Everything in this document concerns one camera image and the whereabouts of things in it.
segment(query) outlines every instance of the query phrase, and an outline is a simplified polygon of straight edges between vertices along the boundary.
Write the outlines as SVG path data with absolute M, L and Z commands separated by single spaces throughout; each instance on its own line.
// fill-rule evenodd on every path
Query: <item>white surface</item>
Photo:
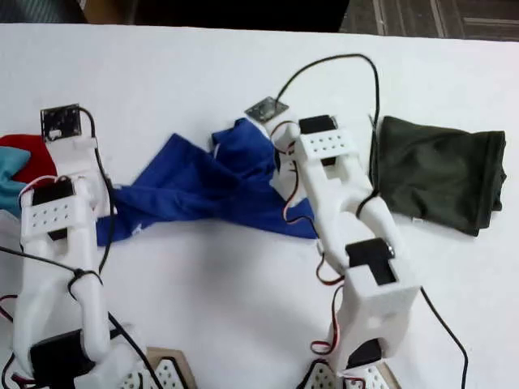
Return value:
M 129 183 L 171 133 L 205 147 L 211 131 L 277 93 L 299 67 L 353 52 L 369 55 L 380 70 L 383 115 L 507 131 L 504 211 L 490 229 L 474 239 L 397 221 L 411 269 L 467 347 L 467 387 L 510 387 L 519 344 L 518 44 L 0 26 L 2 131 L 39 134 L 39 109 L 80 102 L 97 121 L 105 168 L 115 182 Z M 373 100 L 371 70 L 354 60 L 308 71 L 283 99 L 300 116 L 340 113 L 341 124 L 366 122 L 356 140 L 366 155 Z M 199 387 L 295 387 L 312 359 L 309 343 L 325 336 L 330 322 L 332 289 L 315 279 L 318 262 L 315 245 L 297 238 L 213 220 L 162 224 L 114 245 L 105 290 L 115 316 L 134 322 L 149 345 L 185 352 Z M 3 361 L 8 327 L 0 328 Z M 460 386 L 461 354 L 421 298 L 389 365 L 404 388 Z

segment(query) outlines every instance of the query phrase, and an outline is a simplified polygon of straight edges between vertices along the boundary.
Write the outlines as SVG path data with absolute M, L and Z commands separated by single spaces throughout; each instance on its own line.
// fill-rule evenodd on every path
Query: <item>wire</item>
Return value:
M 339 290 L 342 289 L 344 285 L 339 285 L 337 289 L 335 289 L 335 292 L 333 293 L 333 299 L 332 299 L 332 343 L 329 343 L 327 340 L 314 340 L 310 343 L 310 350 L 317 355 L 330 355 L 333 353 L 337 345 L 339 344 L 339 339 L 341 338 L 341 328 L 339 326 L 339 323 L 337 322 L 337 313 L 335 312 L 335 300 L 337 298 L 337 294 L 339 293 Z M 325 347 L 326 349 L 324 351 L 320 351 L 315 349 L 315 346 Z
M 31 182 L 29 182 L 26 186 L 24 186 L 24 188 L 19 192 L 19 194 L 18 194 L 18 202 L 22 198 L 22 195 L 25 192 L 27 192 L 29 189 L 31 189 L 33 186 L 35 186 L 38 182 L 40 182 L 42 180 L 54 180 L 54 182 L 56 182 L 58 180 L 58 176 L 51 176 L 51 175 L 47 174 L 45 176 L 40 176 L 38 178 L 35 178 Z
M 317 277 L 317 280 L 321 281 L 322 284 L 326 286 L 333 286 L 337 285 L 341 281 L 344 280 L 344 276 L 339 276 L 335 280 L 323 280 L 323 278 L 320 275 L 321 267 L 324 265 L 324 253 L 321 256 L 321 262 L 319 262 L 319 265 L 317 265 L 317 268 L 315 269 L 315 276 Z
M 6 375 L 7 375 L 7 371 L 11 367 L 14 360 L 15 360 L 15 354 L 12 353 L 11 356 L 9 357 L 9 360 L 7 361 L 6 365 L 3 366 L 3 370 L 2 370 L 2 387 L 3 387 L 3 389 L 10 389 L 7 386 Z
M 9 249 L 9 248 L 3 247 L 3 246 L 0 246 L 0 251 L 3 251 L 4 253 L 8 253 L 8 254 L 18 255 L 20 257 L 34 259 L 35 261 L 40 261 L 40 262 L 48 263 L 50 265 L 54 265 L 54 266 L 66 269 L 68 271 L 72 271 L 72 272 L 76 271 L 76 269 L 74 269 L 73 267 L 67 266 L 67 265 L 65 265 L 63 263 L 56 262 L 56 261 L 53 261 L 51 259 L 39 257 L 37 255 L 32 255 L 32 254 L 24 253 L 23 251 L 12 250 L 12 249 Z
M 436 316 L 440 324 L 444 327 L 445 331 L 453 338 L 454 343 L 457 344 L 457 347 L 460 348 L 461 353 L 463 354 L 463 373 L 461 374 L 461 389 L 465 389 L 465 381 L 467 379 L 467 369 L 469 368 L 469 356 L 467 355 L 467 352 L 465 351 L 465 348 L 463 347 L 463 344 L 458 340 L 458 338 L 454 335 L 454 333 L 451 331 L 451 329 L 448 327 L 447 323 L 442 319 L 438 311 L 436 310 L 435 306 L 432 304 L 431 299 L 429 296 L 427 296 L 427 293 L 423 287 L 420 288 L 420 292 L 422 292 L 423 298 L 425 299 L 426 303 L 429 305 L 429 308 L 431 308 L 432 313 Z
M 294 217 L 293 219 L 290 219 L 290 220 L 287 219 L 287 215 L 286 214 L 287 214 L 288 208 L 290 207 L 290 203 L 292 203 L 292 200 L 294 199 L 295 195 L 298 193 L 298 189 L 299 189 L 298 164 L 297 164 L 297 162 L 295 160 L 293 162 L 294 162 L 294 170 L 293 171 L 295 173 L 294 190 L 292 190 L 292 193 L 290 194 L 289 198 L 285 202 L 285 205 L 281 209 L 281 217 L 283 218 L 283 220 L 287 224 L 296 224 L 296 223 L 298 223 L 299 221 L 301 221 L 303 219 L 304 220 L 308 220 L 308 222 L 310 223 L 310 226 L 314 230 L 315 235 L 319 238 L 319 233 L 317 232 L 317 229 L 315 228 L 315 225 L 314 225 L 314 221 L 313 221 L 313 219 L 311 217 L 306 216 L 306 215 L 301 215 L 301 216 Z
M 375 127 L 376 127 L 378 124 L 378 121 L 379 121 L 379 113 L 380 113 L 379 72 L 376 70 L 376 66 L 373 63 L 373 61 L 366 55 L 360 54 L 360 53 L 333 55 L 331 57 L 325 57 L 325 58 L 318 59 L 317 61 L 311 62 L 308 65 L 305 65 L 304 67 L 302 67 L 301 69 L 296 71 L 294 73 L 294 75 L 292 77 L 290 77 L 290 79 L 286 82 L 286 84 L 283 86 L 283 88 L 279 91 L 279 93 L 277 94 L 277 97 L 276 97 L 276 102 L 274 103 L 275 107 L 277 107 L 277 105 L 279 103 L 279 99 L 281 99 L 281 97 L 286 92 L 288 87 L 292 84 L 292 82 L 301 73 L 303 73 L 304 71 L 310 69 L 311 67 L 313 67 L 315 65 L 319 65 L 320 63 L 334 61 L 336 59 L 342 59 L 342 58 L 361 58 L 364 61 L 367 61 L 370 64 L 371 69 L 373 70 L 373 75 L 375 76 L 375 118 L 374 118 L 374 123 L 375 123 Z
M 83 112 L 87 115 L 88 120 L 90 121 L 90 132 L 91 136 L 94 139 L 97 139 L 96 137 L 96 123 L 94 122 L 94 117 L 88 111 L 87 109 L 83 107 L 79 107 L 79 111 Z M 110 207 L 110 224 L 109 224 L 109 230 L 108 230 L 108 237 L 107 242 L 105 246 L 105 253 L 103 254 L 103 258 L 101 259 L 101 262 L 99 264 L 99 274 L 103 271 L 106 265 L 106 260 L 108 259 L 108 254 L 110 252 L 110 247 L 112 246 L 112 241 L 114 240 L 114 232 L 115 232 L 115 214 L 114 214 L 114 187 L 112 186 L 112 182 L 106 175 L 105 168 L 103 167 L 103 163 L 101 161 L 101 155 L 99 154 L 99 144 L 97 144 L 96 148 L 94 149 L 94 153 L 96 154 L 96 161 L 97 166 L 99 167 L 99 171 L 101 172 L 101 177 L 103 179 L 103 182 L 106 186 L 106 191 L 108 192 L 108 200 L 109 200 L 109 207 Z
M 15 294 L 7 294 L 6 296 L 2 296 L 0 297 L 0 303 L 2 303 L 2 301 L 4 300 L 7 300 L 8 298 L 17 298 L 18 296 L 16 296 Z M 13 317 L 9 314 L 9 312 L 7 312 L 6 310 L 4 310 L 2 308 L 2 306 L 0 306 L 0 314 L 6 318 L 7 320 L 9 320 L 11 323 L 13 323 Z
M 343 377 L 342 389 L 346 389 L 346 381 L 352 381 L 353 383 L 361 383 L 361 389 L 366 389 L 366 380 L 360 377 Z
M 64 264 L 59 263 L 59 262 L 55 262 L 55 261 L 50 260 L 50 259 L 45 259 L 45 258 L 42 258 L 42 257 L 38 257 L 37 255 L 26 254 L 26 253 L 24 253 L 22 251 L 11 250 L 11 249 L 8 249 L 8 248 L 3 247 L 3 246 L 0 246 L 0 251 L 3 251 L 3 252 L 8 253 L 8 254 L 19 255 L 21 257 L 25 257 L 25 258 L 29 258 L 29 259 L 34 259 L 36 261 L 45 262 L 45 263 L 48 263 L 50 265 L 54 265 L 54 266 L 57 266 L 57 267 L 62 267 L 64 269 L 67 269 L 68 271 L 71 271 L 72 273 L 74 273 L 75 278 L 76 278 L 78 273 L 82 274 L 82 276 L 86 276 L 87 274 L 91 273 L 90 271 L 85 271 L 85 270 L 79 269 L 79 268 L 78 269 L 74 269 L 73 267 L 69 267 L 67 265 L 64 265 Z M 135 352 L 142 359 L 144 365 L 149 370 L 149 373 L 152 376 L 152 379 L 155 382 L 155 384 L 157 385 L 157 387 L 159 389 L 163 389 L 163 386 L 161 385 L 161 382 L 157 378 L 157 375 L 155 374 L 155 371 L 153 370 L 152 366 L 150 365 L 148 359 L 146 358 L 146 355 L 144 355 L 144 353 L 139 348 L 137 343 L 131 338 L 131 336 L 125 331 L 125 329 L 121 326 L 121 324 L 116 320 L 116 318 L 110 312 L 108 313 L 108 318 L 109 318 L 110 322 L 114 325 L 114 327 L 116 329 L 118 329 L 119 332 L 121 332 L 122 337 L 124 337 L 124 339 L 127 340 L 127 342 L 130 344 L 130 346 L 135 350 Z M 7 372 L 7 369 L 9 368 L 9 365 L 11 365 L 11 363 L 12 363 L 12 361 L 8 362 L 8 364 L 4 367 L 4 374 L 5 374 L 5 372 Z M 5 381 L 4 374 L 2 375 L 2 385 L 3 385 L 3 382 Z M 10 389 L 10 388 L 7 385 L 4 385 L 4 389 Z
M 281 126 L 283 126 L 285 124 L 295 124 L 296 126 L 298 125 L 298 123 L 296 123 L 292 120 L 284 120 L 283 122 L 278 123 L 277 126 L 274 127 L 274 129 L 272 130 L 272 132 L 269 135 L 270 141 L 272 142 L 272 145 L 274 146 L 276 151 L 279 152 L 280 154 L 284 154 L 284 155 L 286 155 L 289 152 L 290 148 L 295 145 L 295 141 L 290 142 L 289 145 L 287 146 L 286 150 L 283 151 L 276 147 L 276 144 L 274 143 L 272 138 L 273 138 L 274 134 L 276 134 L 276 132 L 281 128 Z

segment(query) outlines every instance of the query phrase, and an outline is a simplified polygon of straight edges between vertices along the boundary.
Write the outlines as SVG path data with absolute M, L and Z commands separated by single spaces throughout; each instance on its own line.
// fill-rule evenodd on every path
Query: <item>white plastic part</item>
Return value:
M 96 217 L 90 203 L 88 181 L 73 181 L 75 195 L 32 206 L 33 190 L 22 196 L 22 235 L 24 251 L 65 263 L 85 271 L 96 270 Z M 67 228 L 66 245 L 53 242 L 49 231 Z M 24 259 L 23 287 L 16 302 L 13 347 L 25 372 L 32 374 L 29 353 L 43 340 L 43 330 L 56 301 L 67 292 L 70 271 Z M 81 305 L 84 351 L 93 361 L 101 361 L 109 351 L 108 311 L 102 285 L 95 276 L 85 276 L 72 286 Z
M 382 358 L 397 352 L 419 286 L 402 258 L 390 259 L 389 266 L 397 281 L 385 285 L 375 282 L 367 265 L 345 270 L 343 298 L 337 312 L 341 336 L 329 357 L 335 371 L 343 370 L 351 354 L 368 340 L 379 341 Z
M 269 125 L 276 128 L 277 123 L 280 122 Z M 287 132 L 281 138 L 294 143 L 294 153 L 289 156 L 298 166 L 301 186 L 314 213 L 320 252 L 330 266 L 345 277 L 342 304 L 337 312 L 340 338 L 330 356 L 330 365 L 336 372 L 343 370 L 351 354 L 373 339 L 380 343 L 382 358 L 390 357 L 407 331 L 410 308 L 419 290 L 406 266 L 405 245 L 392 215 L 385 201 L 375 197 L 365 204 L 359 220 L 344 226 L 342 213 L 354 214 L 373 191 L 350 134 L 339 129 L 305 135 L 291 130 L 288 125 L 285 129 Z M 335 163 L 324 167 L 322 159 L 330 157 L 335 157 Z M 367 265 L 350 268 L 345 246 L 351 242 L 346 238 L 354 236 L 354 229 L 360 224 L 392 247 L 395 258 L 389 265 L 396 282 L 378 285 Z M 328 340 L 331 341 L 332 335 L 330 329 Z
M 93 151 L 97 140 L 89 135 L 79 135 L 47 142 L 45 146 L 56 165 L 58 176 L 82 177 L 88 181 L 95 216 L 109 215 L 108 192 Z
M 162 359 L 159 366 L 155 369 L 157 378 L 161 381 L 164 389 L 186 389 L 179 378 L 179 372 L 174 363 L 168 359 Z M 142 380 L 143 389 L 159 389 L 152 380 L 152 377 L 142 363 L 139 364 L 139 369 L 133 370 L 128 374 L 118 389 L 138 389 Z
M 132 326 L 124 326 L 128 335 L 137 343 L 141 350 L 146 348 L 139 334 Z M 74 380 L 76 389 L 116 389 L 124 387 L 121 382 L 129 382 L 130 389 L 139 389 L 139 380 L 132 386 L 133 376 L 129 377 L 128 372 L 138 366 L 139 356 L 122 336 L 117 336 L 111 342 L 111 349 L 101 363 L 88 374 L 77 377 Z

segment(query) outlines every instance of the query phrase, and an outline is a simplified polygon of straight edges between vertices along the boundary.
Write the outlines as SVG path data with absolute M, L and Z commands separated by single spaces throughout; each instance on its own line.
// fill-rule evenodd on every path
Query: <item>black wire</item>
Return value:
M 454 333 L 451 331 L 451 329 L 448 327 L 447 323 L 442 319 L 438 311 L 436 310 L 435 306 L 432 305 L 431 300 L 429 299 L 429 296 L 427 296 L 427 293 L 425 292 L 425 289 L 423 287 L 420 288 L 420 292 L 422 292 L 423 298 L 425 298 L 426 303 L 429 305 L 429 308 L 431 308 L 432 313 L 436 316 L 440 324 L 445 328 L 445 331 L 453 338 L 454 343 L 457 344 L 457 347 L 460 348 L 461 353 L 463 354 L 463 373 L 461 374 L 461 389 L 465 389 L 465 381 L 467 378 L 467 369 L 469 368 L 469 356 L 467 355 L 467 352 L 465 351 L 465 348 L 463 347 L 463 344 L 458 340 L 458 338 L 454 335 Z
M 36 261 L 41 261 L 41 262 L 45 262 L 45 263 L 48 263 L 50 265 L 54 265 L 54 266 L 58 266 L 58 267 L 62 267 L 64 269 L 67 269 L 68 271 L 71 271 L 72 273 L 74 273 L 74 279 L 73 280 L 78 280 L 80 279 L 82 276 L 86 276 L 87 274 L 90 274 L 91 271 L 85 271 L 83 269 L 74 269 L 73 267 L 69 267 L 67 265 L 63 265 L 62 263 L 59 263 L 59 262 L 55 262 L 55 261 L 52 261 L 50 259 L 45 259 L 45 258 L 42 258 L 42 257 L 38 257 L 36 255 L 32 255 L 32 254 L 26 254 L 22 251 L 17 251 L 17 250 L 11 250 L 11 249 L 8 249 L 6 247 L 3 247 L 3 246 L 0 246 L 0 251 L 3 251 L 5 253 L 8 253 L 8 254 L 13 254 L 13 255 L 19 255 L 20 257 L 25 257 L 25 258 L 29 258 L 29 259 L 34 259 Z M 157 387 L 159 387 L 160 389 L 163 388 L 163 386 L 161 385 L 161 382 L 159 381 L 159 379 L 157 378 L 157 375 L 155 374 L 155 371 L 153 370 L 152 366 L 150 365 L 148 359 L 146 358 L 146 355 L 144 355 L 144 353 L 142 352 L 142 350 L 139 348 L 139 346 L 137 345 L 137 343 L 131 338 L 131 336 L 125 331 L 125 329 L 121 326 L 121 324 L 119 324 L 119 322 L 116 320 L 116 318 L 109 312 L 108 313 L 108 318 L 110 320 L 110 322 L 114 325 L 114 327 L 116 329 L 118 329 L 120 332 L 121 332 L 121 335 L 122 337 L 124 337 L 124 339 L 127 340 L 127 342 L 130 344 L 130 346 L 135 350 L 135 352 L 139 355 L 139 357 L 142 359 L 144 365 L 146 366 L 146 368 L 149 370 L 149 373 L 150 375 L 152 376 L 152 379 L 153 381 L 155 382 L 155 384 L 157 385 Z M 8 365 L 6 365 L 4 367 L 4 372 L 7 372 L 7 369 L 9 368 L 9 365 L 12 363 L 12 361 L 10 360 L 10 362 L 8 362 Z M 3 385 L 3 382 L 4 382 L 4 375 L 2 375 L 2 385 Z
M 73 267 L 67 266 L 67 265 L 65 265 L 63 263 L 56 262 L 56 261 L 53 261 L 51 259 L 39 257 L 37 255 L 32 255 L 32 254 L 24 253 L 23 251 L 12 250 L 12 249 L 9 249 L 9 248 L 3 247 L 3 246 L 0 246 L 0 251 L 3 251 L 4 253 L 8 253 L 8 254 L 18 255 L 20 257 L 34 259 L 34 260 L 40 261 L 40 262 L 45 262 L 45 263 L 48 263 L 50 265 L 61 267 L 61 268 L 66 269 L 68 271 L 72 271 L 72 272 L 76 271 L 76 269 L 74 269 Z
M 375 116 L 374 116 L 373 122 L 375 123 L 375 127 L 376 127 L 379 122 L 379 113 L 380 113 L 379 72 L 376 70 L 376 66 L 373 63 L 373 61 L 366 55 L 360 54 L 360 53 L 333 55 L 331 57 L 318 59 L 317 61 L 309 63 L 308 65 L 305 65 L 304 67 L 302 67 L 301 69 L 296 71 L 292 77 L 290 77 L 290 79 L 286 82 L 286 84 L 283 86 L 283 88 L 277 94 L 275 106 L 277 106 L 279 99 L 281 99 L 281 97 L 286 92 L 286 89 L 290 86 L 290 84 L 305 70 L 310 69 L 311 67 L 313 67 L 315 65 L 319 65 L 320 63 L 334 61 L 336 59 L 341 59 L 341 58 L 361 58 L 370 64 L 371 69 L 373 70 L 373 75 L 375 76 Z
M 95 139 L 96 138 L 96 123 L 94 122 L 94 118 L 90 111 L 83 107 L 79 107 L 79 111 L 85 113 L 88 117 L 88 120 L 90 121 L 90 130 L 91 135 Z M 107 242 L 105 246 L 105 253 L 103 254 L 103 258 L 101 259 L 101 262 L 99 264 L 99 274 L 103 271 L 103 268 L 106 265 L 106 260 L 108 259 L 108 254 L 110 252 L 110 247 L 112 246 L 112 241 L 114 239 L 114 232 L 115 232 L 115 215 L 114 215 L 114 187 L 112 186 L 112 182 L 106 175 L 105 168 L 103 167 L 103 163 L 101 161 L 101 156 L 99 154 L 99 145 L 97 144 L 95 150 L 96 154 L 96 161 L 97 166 L 99 167 L 99 171 L 101 172 L 101 177 L 103 178 L 103 182 L 106 185 L 106 191 L 108 192 L 108 200 L 109 200 L 109 207 L 110 207 L 110 224 L 109 224 L 109 230 L 108 230 L 108 237 Z
M 6 365 L 3 366 L 3 370 L 2 370 L 2 387 L 3 387 L 3 389 L 10 389 L 7 386 L 6 375 L 7 375 L 7 371 L 9 370 L 9 367 L 12 365 L 14 360 L 15 360 L 15 354 L 12 353 L 11 356 L 9 357 L 9 360 L 7 361 Z
M 143 360 L 146 369 L 148 369 L 150 375 L 152 375 L 152 379 L 155 385 L 157 385 L 157 387 L 159 388 L 162 388 L 163 386 L 161 385 L 161 381 L 159 381 L 159 378 L 155 374 L 155 370 L 153 370 L 151 364 L 149 363 L 149 360 L 146 358 L 146 356 L 144 355 L 140 347 L 137 345 L 137 343 L 131 338 L 131 336 L 126 332 L 126 330 L 110 312 L 108 313 L 108 320 L 114 325 L 115 329 L 121 333 L 122 337 L 127 340 L 130 346 L 139 354 L 139 357 Z
M 315 65 L 319 65 L 320 63 L 328 62 L 328 61 L 334 61 L 336 59 L 342 59 L 342 58 L 361 58 L 361 59 L 363 59 L 364 61 L 369 63 L 371 69 L 373 70 L 373 76 L 374 76 L 374 79 L 375 79 L 375 115 L 374 115 L 373 121 L 371 123 L 373 131 L 371 133 L 371 153 L 370 153 L 370 166 L 369 166 L 369 173 L 368 173 L 370 181 L 371 181 L 371 184 L 373 185 L 373 191 L 370 193 L 370 195 L 368 197 L 366 197 L 358 205 L 358 208 L 357 208 L 357 211 L 355 212 L 355 214 L 356 215 L 360 215 L 361 210 L 364 208 L 364 206 L 367 204 L 367 202 L 370 201 L 371 199 L 373 199 L 374 197 L 376 197 L 377 194 L 379 193 L 379 189 L 377 187 L 377 182 L 374 179 L 374 177 L 375 177 L 375 168 L 376 168 L 376 166 L 375 166 L 375 162 L 376 162 L 375 154 L 376 154 L 376 149 L 377 149 L 376 128 L 377 128 L 377 126 L 379 124 L 379 115 L 380 115 L 379 72 L 376 69 L 375 63 L 373 63 L 373 61 L 369 57 L 367 57 L 364 54 L 360 54 L 360 53 L 338 54 L 338 55 L 333 55 L 331 57 L 325 57 L 325 58 L 318 59 L 317 61 L 311 62 L 308 65 L 305 65 L 304 67 L 302 67 L 301 69 L 296 71 L 294 73 L 294 75 L 292 75 L 292 77 L 290 77 L 290 79 L 286 82 L 286 84 L 283 86 L 283 88 L 281 88 L 281 90 L 277 94 L 276 102 L 274 103 L 274 106 L 277 107 L 277 104 L 278 104 L 279 100 L 281 99 L 283 94 L 286 92 L 286 90 L 288 89 L 290 84 L 301 73 L 303 73 L 304 71 L 306 71 L 307 69 L 310 69 L 311 67 L 313 67 Z

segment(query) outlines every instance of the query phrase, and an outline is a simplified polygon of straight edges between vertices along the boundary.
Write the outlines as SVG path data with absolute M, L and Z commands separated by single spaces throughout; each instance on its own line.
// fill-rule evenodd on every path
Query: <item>blue cloth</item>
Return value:
M 31 153 L 14 147 L 0 147 L 0 209 L 19 217 L 18 194 L 26 184 L 11 178 L 29 161 Z
M 310 223 L 287 224 L 285 201 L 269 185 L 274 172 L 271 142 L 246 119 L 212 134 L 216 158 L 173 134 L 131 186 L 114 191 L 118 214 L 114 240 L 158 221 L 219 218 L 236 224 L 314 238 Z M 289 218 L 313 217 L 308 200 L 289 209 Z M 105 246 L 109 217 L 97 222 L 97 243 Z

